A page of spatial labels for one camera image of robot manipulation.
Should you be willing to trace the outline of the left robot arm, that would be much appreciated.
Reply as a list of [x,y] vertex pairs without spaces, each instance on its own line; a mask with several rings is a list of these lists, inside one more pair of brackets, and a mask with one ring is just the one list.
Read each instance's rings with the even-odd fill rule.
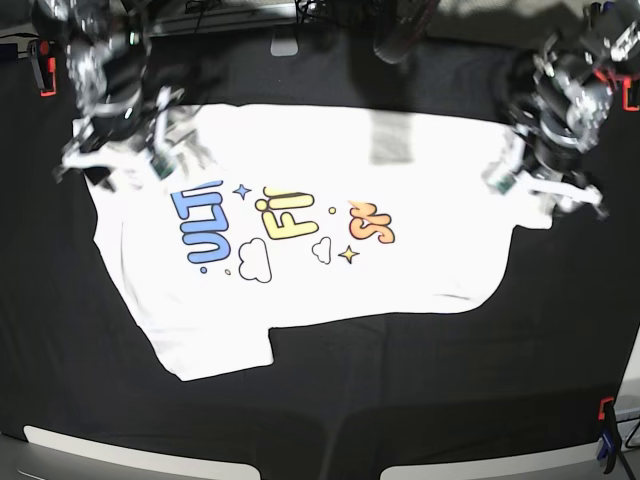
[[502,195],[520,187],[561,213],[589,205],[605,218],[583,158],[598,145],[617,91],[626,110],[639,108],[639,4],[593,2],[585,17],[579,33],[550,36],[514,74],[523,87],[508,102],[515,149],[485,182]]

